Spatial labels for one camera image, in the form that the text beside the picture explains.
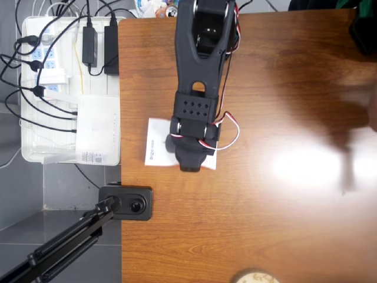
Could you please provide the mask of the person's hand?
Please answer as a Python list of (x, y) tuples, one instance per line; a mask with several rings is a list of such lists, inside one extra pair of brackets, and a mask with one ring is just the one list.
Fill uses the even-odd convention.
[(368, 104), (368, 119), (369, 126), (375, 132), (377, 132), (377, 90), (373, 89), (373, 92), (369, 99)]

